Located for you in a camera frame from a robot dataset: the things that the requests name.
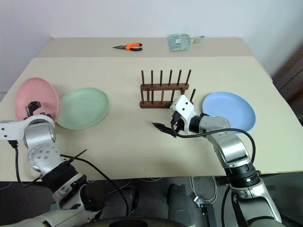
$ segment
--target black cable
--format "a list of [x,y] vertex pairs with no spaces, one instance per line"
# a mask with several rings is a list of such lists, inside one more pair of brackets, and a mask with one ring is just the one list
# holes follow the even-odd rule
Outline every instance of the black cable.
[[250,139],[250,141],[251,141],[251,145],[252,145],[251,162],[254,163],[254,161],[255,161],[255,156],[256,156],[256,144],[255,144],[255,141],[252,138],[252,136],[248,132],[246,132],[244,130],[229,128],[229,129],[218,129],[218,130],[208,131],[208,132],[194,134],[194,135],[180,135],[180,134],[178,134],[176,132],[176,130],[174,128],[174,124],[171,123],[170,125],[171,125],[171,129],[172,129],[174,135],[176,135],[178,137],[181,137],[181,138],[195,138],[195,137],[201,137],[201,136],[211,135],[211,134],[218,133],[218,132],[224,132],[224,131],[238,131],[238,132],[241,132],[241,133],[245,134]]
[[222,206],[221,206],[221,223],[222,223],[222,227],[225,227],[225,222],[224,222],[224,207],[225,207],[226,198],[227,198],[227,195],[228,195],[228,192],[229,192],[230,188],[231,188],[230,186],[228,186],[226,188],[226,191],[224,193],[223,200],[222,200]]
[[66,158],[70,158],[70,159],[75,159],[75,160],[78,160],[78,161],[81,161],[81,162],[85,162],[87,164],[89,164],[91,167],[93,167],[95,170],[98,171],[98,173],[100,173],[105,179],[107,179],[115,188],[116,190],[121,194],[124,202],[125,202],[125,205],[126,205],[126,215],[129,216],[129,207],[128,207],[128,202],[126,200],[126,197],[124,195],[124,193],[121,191],[121,189],[115,184],[115,182],[113,182],[108,176],[105,175],[105,173],[103,173],[101,170],[99,170],[94,164],[92,164],[91,162],[83,159],[83,158],[80,158],[80,157],[73,157],[73,156],[69,156],[69,155],[63,155],[61,154],[62,157],[66,157]]
[[16,175],[17,175],[17,180],[19,182],[19,184],[23,187],[28,187],[30,185],[32,185],[33,183],[35,183],[37,180],[39,180],[40,178],[37,177],[35,180],[31,181],[30,183],[23,183],[20,179],[20,174],[19,174],[19,164],[18,164],[18,156],[19,156],[19,151],[18,151],[18,147],[14,147],[15,152],[16,152],[16,156],[15,156],[15,168],[16,168]]

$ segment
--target floor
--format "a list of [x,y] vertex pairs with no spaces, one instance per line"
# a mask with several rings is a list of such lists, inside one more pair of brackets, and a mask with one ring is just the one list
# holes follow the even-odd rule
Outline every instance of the floor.
[[[263,178],[269,192],[281,213],[303,224],[303,172],[279,174]],[[196,193],[205,198],[212,197],[214,184],[211,177],[195,177]],[[117,180],[120,186],[129,180]],[[139,203],[135,215],[167,218],[168,206],[166,204],[167,189],[171,183],[185,184],[188,193],[192,194],[188,177],[162,178],[156,182],[144,182],[133,179],[130,185],[135,186],[139,192]],[[0,183],[0,225],[12,224],[26,218],[32,218],[49,209],[53,203],[50,190],[39,186],[22,188],[18,183]],[[100,181],[104,189],[109,192],[113,190],[109,182]],[[214,203],[217,226],[221,226],[220,214],[221,203],[226,186],[220,186],[217,201]],[[230,197],[225,207],[225,226],[237,226]],[[296,226],[285,222],[288,227]]]

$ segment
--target pink plate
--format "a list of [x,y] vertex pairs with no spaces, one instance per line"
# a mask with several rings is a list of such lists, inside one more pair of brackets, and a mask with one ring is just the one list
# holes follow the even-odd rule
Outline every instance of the pink plate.
[[25,107],[33,101],[41,103],[41,107],[34,114],[47,113],[54,121],[57,120],[60,110],[59,96],[46,80],[30,78],[19,88],[15,99],[15,115],[19,121],[27,117]]

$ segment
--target white cable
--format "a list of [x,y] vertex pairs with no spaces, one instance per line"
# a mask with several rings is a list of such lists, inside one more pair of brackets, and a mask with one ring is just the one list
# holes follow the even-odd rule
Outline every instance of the white cable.
[[[123,185],[121,188],[119,188],[119,189],[122,189],[122,188],[125,188],[127,185],[129,185],[129,183],[132,181],[132,179],[130,179],[129,180],[129,182],[127,182],[125,185]],[[113,192],[116,192],[117,191],[117,189],[116,190],[113,190],[113,191],[110,191],[110,192],[107,192],[107,194],[110,194],[110,193],[113,193]]]
[[6,188],[9,188],[10,186],[11,186],[11,182],[9,183],[9,185],[8,185],[8,186],[3,187],[3,188],[0,188],[0,190],[2,190],[2,189],[6,189]]
[[[212,178],[213,178],[213,182],[214,182],[214,195],[210,199],[201,198],[203,200],[203,202],[205,202],[206,204],[213,204],[217,200],[217,197],[218,197],[217,181],[214,176],[212,176]],[[193,177],[189,177],[189,184],[190,184],[192,192],[195,194],[195,196],[198,196],[196,194]]]
[[151,178],[151,179],[152,179],[151,181],[148,181],[148,180],[145,180],[145,179],[139,178],[139,180],[140,180],[140,181],[145,181],[145,182],[156,182],[156,181],[158,181],[158,180],[161,180],[161,179],[162,179],[162,177],[160,177],[160,178],[158,178],[158,179],[156,179],[156,180],[153,180],[154,178]]

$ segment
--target blue plate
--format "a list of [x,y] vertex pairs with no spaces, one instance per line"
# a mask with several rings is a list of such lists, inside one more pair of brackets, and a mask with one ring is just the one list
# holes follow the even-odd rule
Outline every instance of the blue plate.
[[205,114],[224,117],[232,128],[249,131],[254,127],[256,115],[252,107],[243,98],[230,92],[213,92],[203,101]]

